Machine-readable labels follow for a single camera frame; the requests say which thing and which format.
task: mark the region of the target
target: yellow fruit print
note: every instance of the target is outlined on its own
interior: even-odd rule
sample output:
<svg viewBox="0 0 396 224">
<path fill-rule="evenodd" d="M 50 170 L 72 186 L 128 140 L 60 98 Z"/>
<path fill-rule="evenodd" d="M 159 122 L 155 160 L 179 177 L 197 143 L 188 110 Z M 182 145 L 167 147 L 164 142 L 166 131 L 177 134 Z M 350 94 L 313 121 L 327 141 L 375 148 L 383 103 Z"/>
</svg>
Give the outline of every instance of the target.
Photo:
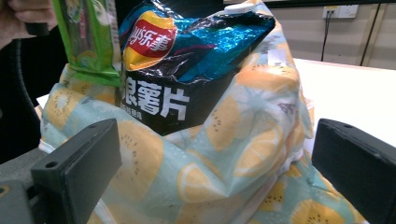
<svg viewBox="0 0 396 224">
<path fill-rule="evenodd" d="M 201 203 L 224 198 L 221 190 L 194 162 L 189 163 L 179 172 L 177 193 L 185 203 Z"/>
<path fill-rule="evenodd" d="M 163 140 L 146 126 L 130 120 L 119 122 L 122 166 L 111 185 L 120 194 L 141 201 L 163 163 Z"/>
<path fill-rule="evenodd" d="M 200 159 L 204 163 L 204 165 L 207 166 L 207 168 L 209 168 L 209 170 L 211 170 L 220 180 L 223 180 L 222 174 L 219 171 L 219 169 L 208 158 L 204 157 L 202 154 L 192 149 L 187 149 L 187 152 L 195 156 L 196 158 Z"/>
<path fill-rule="evenodd" d="M 350 203 L 349 201 L 346 200 L 347 206 L 350 209 L 350 212 L 352 213 L 355 221 L 354 223 L 362 223 L 364 222 L 366 219 L 361 215 L 360 212 L 358 212 L 358 210 L 356 210 L 356 208 L 352 205 L 352 203 Z"/>
<path fill-rule="evenodd" d="M 228 96 L 215 108 L 205 124 L 207 137 L 217 152 L 233 142 L 239 122 L 238 104 L 233 97 Z"/>
<path fill-rule="evenodd" d="M 107 211 L 111 217 L 102 220 L 103 223 L 117 223 L 117 224 L 170 224 L 169 221 L 156 217 L 147 217 L 144 214 L 137 212 L 131 206 L 123 204 L 110 204 L 107 206 Z"/>
<path fill-rule="evenodd" d="M 308 167 L 308 160 L 311 160 L 311 154 L 304 150 L 304 155 L 300 158 L 300 161 L 305 167 Z"/>
<path fill-rule="evenodd" d="M 343 198 L 342 194 L 338 192 L 332 186 L 332 183 L 330 183 L 330 181 L 327 180 L 321 173 L 318 173 L 318 177 L 320 178 L 321 181 L 323 181 L 324 185 L 326 186 L 326 190 L 328 191 L 327 195 L 330 198 L 333 198 L 336 201 L 340 201 L 340 199 Z"/>
<path fill-rule="evenodd" d="M 202 125 L 189 128 L 190 139 L 194 139 L 198 135 L 198 132 L 201 131 L 201 129 L 202 129 Z"/>
<path fill-rule="evenodd" d="M 92 212 L 90 219 L 88 220 L 87 224 L 102 224 L 102 219 L 95 213 Z"/>
<path fill-rule="evenodd" d="M 297 70 L 290 67 L 247 66 L 241 69 L 235 79 L 240 85 L 264 91 L 282 92 L 300 88 Z"/>
<path fill-rule="evenodd" d="M 55 91 L 45 107 L 49 122 L 56 128 L 62 129 L 83 97 L 84 95 L 66 88 Z"/>
<path fill-rule="evenodd" d="M 291 129 L 291 133 L 286 139 L 286 149 L 289 152 L 293 150 L 293 147 L 300 146 L 305 140 L 305 132 L 303 124 L 297 118 L 294 121 L 293 128 Z"/>
<path fill-rule="evenodd" d="M 96 86 L 88 81 L 71 79 L 68 88 L 111 105 L 116 103 L 116 89 L 114 87 Z"/>
<path fill-rule="evenodd" d="M 286 41 L 281 44 L 278 44 L 276 46 L 276 48 L 285 50 L 286 51 L 286 61 L 291 64 L 294 63 L 293 57 L 291 56 L 291 51 L 289 49 L 289 45 Z"/>
<path fill-rule="evenodd" d="M 300 139 L 299 139 L 299 136 L 301 136 L 300 129 L 298 129 L 298 127 L 301 127 L 301 126 L 299 126 L 299 123 L 300 122 L 298 122 L 298 120 L 296 120 L 294 122 L 293 128 L 291 129 L 288 137 L 285 140 L 284 149 L 279 152 L 279 155 L 277 156 L 275 165 L 271 168 L 270 171 L 268 171 L 267 174 L 265 174 L 266 176 L 273 175 L 274 172 L 276 172 L 285 163 L 289 154 L 293 150 L 293 147 L 298 146 L 300 144 L 298 141 L 300 141 L 300 140 L 302 141 L 302 139 L 304 139 L 304 135 L 303 135 L 303 138 L 300 137 Z"/>
<path fill-rule="evenodd" d="M 282 204 L 284 200 L 285 184 L 281 181 L 277 181 L 272 189 L 268 192 L 267 197 L 262 201 L 260 210 L 275 212 L 282 210 Z"/>
<path fill-rule="evenodd" d="M 281 153 L 282 145 L 276 141 L 279 136 L 279 127 L 275 126 L 254 137 L 236 162 L 233 175 L 254 176 L 267 173 Z"/>
<path fill-rule="evenodd" d="M 257 61 L 260 59 L 260 53 L 250 53 L 245 60 L 242 62 L 241 68 L 247 67 L 247 66 L 252 66 L 254 64 L 257 64 Z"/>
<path fill-rule="evenodd" d="M 186 203 L 180 209 L 175 224 L 225 224 L 239 214 L 244 205 L 239 195 L 205 203 Z"/>
<path fill-rule="evenodd" d="M 297 204 L 291 214 L 292 224 L 344 224 L 344 219 L 333 209 L 313 200 Z"/>
<path fill-rule="evenodd" d="M 295 164 L 291 164 L 289 170 L 285 173 L 288 177 L 301 177 L 301 172 Z"/>
<path fill-rule="evenodd" d="M 260 222 L 257 221 L 257 220 L 254 220 L 254 219 L 250 219 L 250 220 L 247 222 L 247 224 L 262 224 L 262 223 L 260 223 Z"/>
</svg>

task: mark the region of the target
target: lay's logo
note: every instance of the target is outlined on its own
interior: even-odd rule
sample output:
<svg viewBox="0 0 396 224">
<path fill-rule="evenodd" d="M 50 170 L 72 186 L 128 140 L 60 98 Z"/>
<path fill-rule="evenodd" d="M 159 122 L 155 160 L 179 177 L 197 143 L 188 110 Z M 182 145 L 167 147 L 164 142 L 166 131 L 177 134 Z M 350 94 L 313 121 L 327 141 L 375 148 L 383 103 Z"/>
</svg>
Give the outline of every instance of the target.
<svg viewBox="0 0 396 224">
<path fill-rule="evenodd" d="M 126 70 L 139 70 L 160 62 L 171 51 L 176 34 L 172 19 L 161 18 L 152 11 L 143 13 L 123 53 Z"/>
</svg>

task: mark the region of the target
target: hand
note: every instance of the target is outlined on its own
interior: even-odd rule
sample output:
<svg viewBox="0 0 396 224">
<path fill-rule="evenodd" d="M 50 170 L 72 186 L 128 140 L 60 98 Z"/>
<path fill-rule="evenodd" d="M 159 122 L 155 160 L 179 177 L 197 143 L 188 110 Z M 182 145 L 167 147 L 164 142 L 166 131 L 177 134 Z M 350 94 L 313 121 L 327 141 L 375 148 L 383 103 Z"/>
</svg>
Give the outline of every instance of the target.
<svg viewBox="0 0 396 224">
<path fill-rule="evenodd" d="M 0 49 L 16 38 L 28 38 L 26 22 L 45 22 L 49 30 L 56 25 L 51 0 L 0 0 Z"/>
</svg>

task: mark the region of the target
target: snack package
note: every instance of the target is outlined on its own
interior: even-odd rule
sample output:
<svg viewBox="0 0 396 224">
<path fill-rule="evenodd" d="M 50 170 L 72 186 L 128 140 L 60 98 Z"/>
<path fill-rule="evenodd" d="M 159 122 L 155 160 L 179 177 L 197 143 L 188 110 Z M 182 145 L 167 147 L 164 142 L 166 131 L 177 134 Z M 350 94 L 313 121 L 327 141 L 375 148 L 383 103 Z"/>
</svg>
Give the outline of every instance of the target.
<svg viewBox="0 0 396 224">
<path fill-rule="evenodd" d="M 56 0 L 54 8 L 75 77 L 120 86 L 120 41 L 114 0 Z"/>
<path fill-rule="evenodd" d="M 120 27 L 120 107 L 161 135 L 202 124 L 274 26 L 272 16 L 251 10 L 183 19 L 157 0 L 143 1 Z"/>
</svg>

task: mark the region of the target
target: green package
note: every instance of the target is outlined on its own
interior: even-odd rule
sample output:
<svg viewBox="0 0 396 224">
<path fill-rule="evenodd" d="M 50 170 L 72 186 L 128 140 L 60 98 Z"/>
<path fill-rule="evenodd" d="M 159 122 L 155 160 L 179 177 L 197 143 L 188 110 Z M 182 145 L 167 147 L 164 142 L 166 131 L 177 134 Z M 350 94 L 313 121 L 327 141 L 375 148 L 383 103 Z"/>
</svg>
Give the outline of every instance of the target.
<svg viewBox="0 0 396 224">
<path fill-rule="evenodd" d="M 120 86 L 120 44 L 114 0 L 54 0 L 69 66 L 76 77 Z"/>
</svg>

